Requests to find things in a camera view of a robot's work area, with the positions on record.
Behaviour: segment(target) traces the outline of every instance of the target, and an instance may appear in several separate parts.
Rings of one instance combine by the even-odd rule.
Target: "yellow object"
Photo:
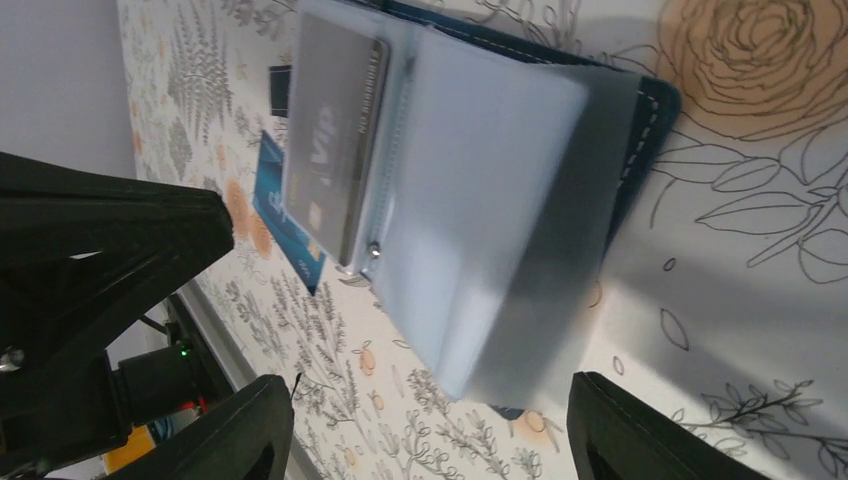
[[[103,455],[106,473],[120,470],[153,450],[155,446],[147,427],[134,428],[126,445]]]

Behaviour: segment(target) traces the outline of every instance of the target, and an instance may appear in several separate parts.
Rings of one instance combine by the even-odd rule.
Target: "tablecloth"
[[[565,406],[449,402],[367,281],[315,297],[251,207],[267,69],[295,0],[119,0],[139,178],[212,189],[235,250],[197,282],[251,366],[292,381],[325,478],[574,478]],[[685,114],[587,301],[583,369],[775,478],[848,478],[848,4],[436,0],[673,82]]]

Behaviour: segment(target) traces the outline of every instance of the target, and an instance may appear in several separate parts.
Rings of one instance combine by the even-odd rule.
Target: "card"
[[[378,38],[301,15],[285,208],[324,251],[347,265],[362,212],[389,47]]]
[[[283,209],[284,192],[280,183],[284,162],[283,150],[263,131],[259,146],[259,164],[256,167],[253,208],[262,217],[271,236],[306,285],[306,289],[311,295],[315,295],[325,255],[309,235],[286,216]]]

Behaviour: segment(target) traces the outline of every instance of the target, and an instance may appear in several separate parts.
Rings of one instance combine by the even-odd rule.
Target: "floral pattern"
[[[769,476],[848,478],[844,2],[425,3],[681,89],[586,301],[581,368]],[[196,281],[257,372],[303,372],[295,434],[322,477],[575,478],[566,399],[511,420],[450,402],[365,279],[328,263],[308,295],[253,210],[261,133],[287,141],[266,79],[291,62],[297,2],[119,8],[138,175],[223,197],[236,247]]]

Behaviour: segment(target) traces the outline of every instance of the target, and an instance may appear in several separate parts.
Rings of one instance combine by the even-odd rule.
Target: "rose drawing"
[[[848,118],[848,1],[669,0],[658,75],[702,127],[743,141]]]

